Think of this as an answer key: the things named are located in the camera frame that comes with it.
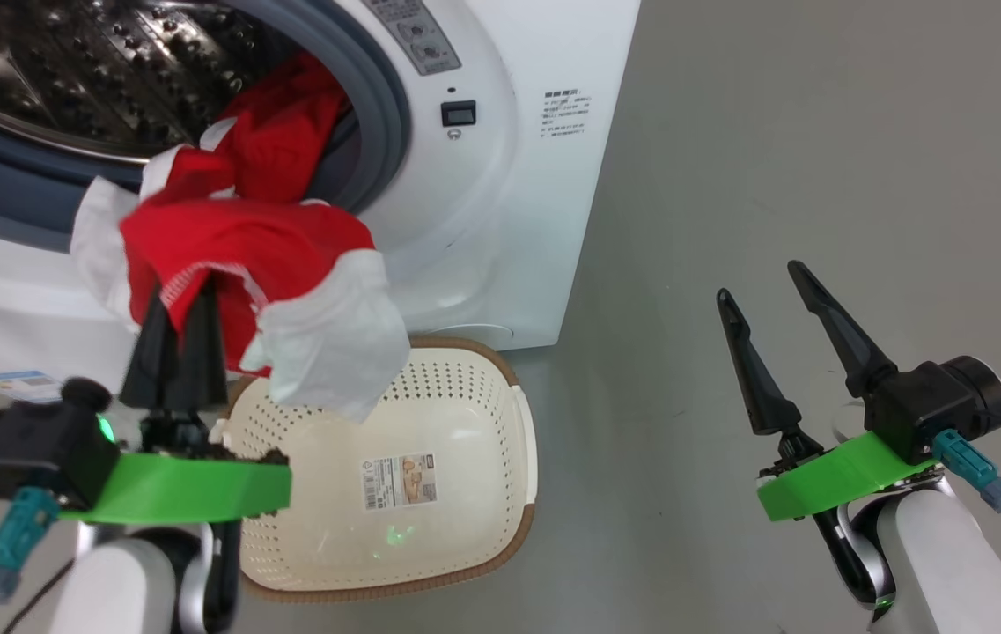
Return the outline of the blue energy label sticker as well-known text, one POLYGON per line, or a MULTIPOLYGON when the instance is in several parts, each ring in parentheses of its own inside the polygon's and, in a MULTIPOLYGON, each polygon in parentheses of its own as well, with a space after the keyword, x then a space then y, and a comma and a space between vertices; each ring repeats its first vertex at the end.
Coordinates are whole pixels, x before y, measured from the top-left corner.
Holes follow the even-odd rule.
POLYGON ((62 382, 41 371, 0 372, 0 394, 11 400, 56 402, 61 400, 62 382))

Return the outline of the grey warning sticker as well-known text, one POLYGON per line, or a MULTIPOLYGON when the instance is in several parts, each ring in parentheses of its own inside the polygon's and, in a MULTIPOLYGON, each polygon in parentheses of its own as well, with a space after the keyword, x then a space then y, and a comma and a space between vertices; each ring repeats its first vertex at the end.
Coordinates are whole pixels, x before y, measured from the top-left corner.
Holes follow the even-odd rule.
POLYGON ((403 49, 421 77, 461 68, 460 58, 423 0, 360 0, 403 49))

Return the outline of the paper label in basket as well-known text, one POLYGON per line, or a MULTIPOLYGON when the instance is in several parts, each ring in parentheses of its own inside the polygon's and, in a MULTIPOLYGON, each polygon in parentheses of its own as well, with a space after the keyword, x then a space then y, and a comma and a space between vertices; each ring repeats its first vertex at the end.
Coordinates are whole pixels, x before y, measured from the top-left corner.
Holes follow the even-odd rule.
POLYGON ((360 475, 364 509, 368 512, 430 505, 438 501, 433 453, 364 459, 360 475))

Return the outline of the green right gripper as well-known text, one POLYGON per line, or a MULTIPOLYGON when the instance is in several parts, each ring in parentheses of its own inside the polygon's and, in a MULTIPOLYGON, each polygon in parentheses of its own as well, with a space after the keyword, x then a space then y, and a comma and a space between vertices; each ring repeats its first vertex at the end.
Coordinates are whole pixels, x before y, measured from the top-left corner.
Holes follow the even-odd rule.
MULTIPOLYGON (((898 365, 804 263, 790 261, 787 272, 807 311, 825 328, 845 370, 850 396, 869 397, 880 382, 898 373, 898 365)), ((717 292, 717 309, 751 431, 756 436, 798 434, 798 406, 774 381, 751 341, 748 321, 726 288, 717 292)), ((936 464, 935 459, 907 464, 870 431, 782 474, 759 477, 757 498, 770 521, 793 520, 869 497, 936 464)))

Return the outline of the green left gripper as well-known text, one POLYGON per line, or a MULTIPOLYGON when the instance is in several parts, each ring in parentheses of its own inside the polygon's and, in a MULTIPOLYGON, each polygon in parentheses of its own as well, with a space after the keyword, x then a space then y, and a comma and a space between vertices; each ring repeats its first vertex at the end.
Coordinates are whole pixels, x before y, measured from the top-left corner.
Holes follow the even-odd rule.
MULTIPOLYGON (((119 402, 165 409, 171 386, 173 412, 225 407, 224 341, 213 278, 195 295, 179 337, 161 292, 161 284, 151 290, 119 402)), ((65 512, 90 523, 221 523, 290 505, 285 454, 266 462, 223 456, 207 432, 195 415, 146 415, 139 422, 139 445, 157 451, 127 453, 110 448, 101 429, 81 428, 60 450, 65 512)))

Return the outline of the perforated steel washer drum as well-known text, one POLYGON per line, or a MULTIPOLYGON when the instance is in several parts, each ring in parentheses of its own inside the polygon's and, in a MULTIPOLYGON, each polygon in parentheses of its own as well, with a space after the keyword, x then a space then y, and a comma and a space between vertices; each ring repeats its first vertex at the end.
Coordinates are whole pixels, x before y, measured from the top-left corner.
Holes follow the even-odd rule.
POLYGON ((222 0, 0 0, 0 130, 139 165, 197 141, 295 49, 222 0))

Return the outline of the printed text sticker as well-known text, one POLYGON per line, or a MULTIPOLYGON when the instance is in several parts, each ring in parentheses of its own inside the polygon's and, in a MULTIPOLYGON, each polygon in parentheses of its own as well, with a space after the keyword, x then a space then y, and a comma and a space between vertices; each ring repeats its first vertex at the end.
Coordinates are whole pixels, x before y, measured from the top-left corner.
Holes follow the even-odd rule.
POLYGON ((541 100, 540 138, 584 134, 593 97, 580 89, 548 90, 541 100))

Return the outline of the cream perforated laundry basket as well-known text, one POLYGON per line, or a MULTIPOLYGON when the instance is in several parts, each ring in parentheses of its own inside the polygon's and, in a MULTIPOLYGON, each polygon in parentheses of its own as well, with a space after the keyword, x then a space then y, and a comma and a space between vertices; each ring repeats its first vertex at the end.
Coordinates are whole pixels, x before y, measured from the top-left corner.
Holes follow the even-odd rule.
POLYGON ((531 531, 539 492, 533 415, 518 377, 480 343, 424 337, 360 424, 283 407, 245 378, 213 438, 239 457, 285 453, 291 502, 242 525, 244 586, 265 601, 375 601, 499 569, 531 531), (364 509, 364 459, 433 453, 438 501, 364 509))

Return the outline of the red and white garment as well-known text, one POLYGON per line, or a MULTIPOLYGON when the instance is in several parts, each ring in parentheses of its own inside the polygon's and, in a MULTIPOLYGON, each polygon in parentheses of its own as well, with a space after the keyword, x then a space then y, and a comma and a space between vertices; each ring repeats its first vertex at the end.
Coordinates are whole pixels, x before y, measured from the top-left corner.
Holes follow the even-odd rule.
POLYGON ((272 401, 367 420, 410 342, 370 229, 308 193, 346 92, 297 53, 236 96, 197 144, 159 153, 138 193, 97 177, 70 259, 86 289, 138 329, 151 301, 185 328, 214 282, 225 368, 272 401))

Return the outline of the white washing machine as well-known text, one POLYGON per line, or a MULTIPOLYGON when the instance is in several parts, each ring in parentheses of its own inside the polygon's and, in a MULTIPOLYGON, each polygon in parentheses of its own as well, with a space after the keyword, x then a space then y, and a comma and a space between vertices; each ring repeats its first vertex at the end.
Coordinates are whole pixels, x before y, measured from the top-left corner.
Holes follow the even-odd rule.
MULTIPOLYGON (((410 108, 390 185, 363 212, 415 335, 496 350, 559 338, 641 0, 423 0, 461 68, 421 77, 360 0, 338 0, 386 53, 410 108), (548 90, 593 97, 584 134, 540 138, 548 90), (475 100, 445 129, 440 104, 475 100)), ((64 253, 0 240, 0 372, 117 388, 134 336, 64 253)))

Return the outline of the grey rubber door gasket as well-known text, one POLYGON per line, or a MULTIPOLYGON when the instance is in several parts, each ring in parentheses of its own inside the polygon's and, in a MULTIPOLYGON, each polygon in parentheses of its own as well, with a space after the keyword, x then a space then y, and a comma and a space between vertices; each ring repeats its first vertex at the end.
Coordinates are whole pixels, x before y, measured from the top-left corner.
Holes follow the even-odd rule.
MULTIPOLYGON (((410 140, 407 97, 384 49, 338 0, 222 1, 290 39, 296 49, 283 62, 311 54, 342 86, 346 101, 308 193, 363 212, 399 172, 410 140)), ((0 240, 66 252, 90 181, 101 176, 138 191, 142 170, 155 156, 139 165, 117 164, 0 130, 0 240)))

